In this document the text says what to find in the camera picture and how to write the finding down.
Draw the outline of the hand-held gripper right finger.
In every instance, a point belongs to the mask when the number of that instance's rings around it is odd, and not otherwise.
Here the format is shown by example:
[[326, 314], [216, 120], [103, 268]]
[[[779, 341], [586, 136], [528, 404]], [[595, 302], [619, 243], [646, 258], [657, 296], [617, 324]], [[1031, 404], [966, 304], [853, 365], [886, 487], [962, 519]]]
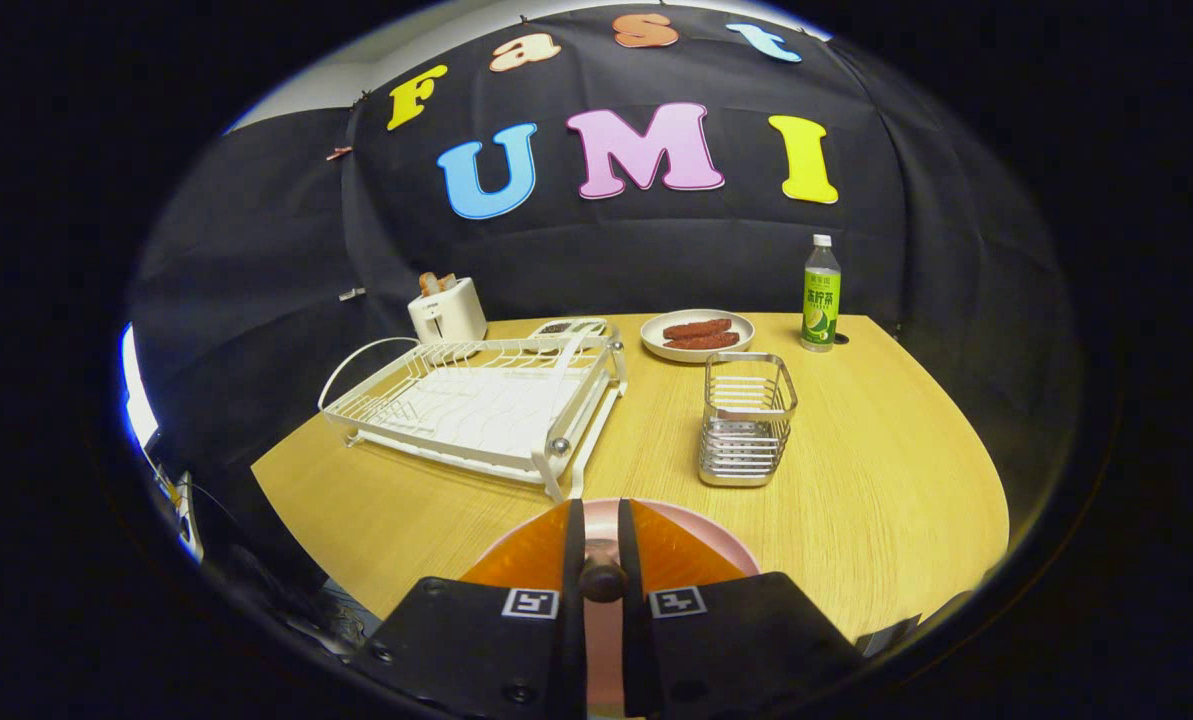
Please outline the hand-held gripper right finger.
[[864, 654], [781, 571], [746, 575], [648, 503], [618, 505], [625, 710], [648, 719], [796, 719]]

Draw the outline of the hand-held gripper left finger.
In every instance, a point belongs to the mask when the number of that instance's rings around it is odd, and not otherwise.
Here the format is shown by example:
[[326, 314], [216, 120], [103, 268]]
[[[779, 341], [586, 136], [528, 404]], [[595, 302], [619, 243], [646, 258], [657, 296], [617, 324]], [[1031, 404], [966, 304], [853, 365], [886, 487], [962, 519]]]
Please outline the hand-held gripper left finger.
[[585, 510], [561, 502], [458, 579], [424, 577], [356, 654], [422, 719], [587, 715]]

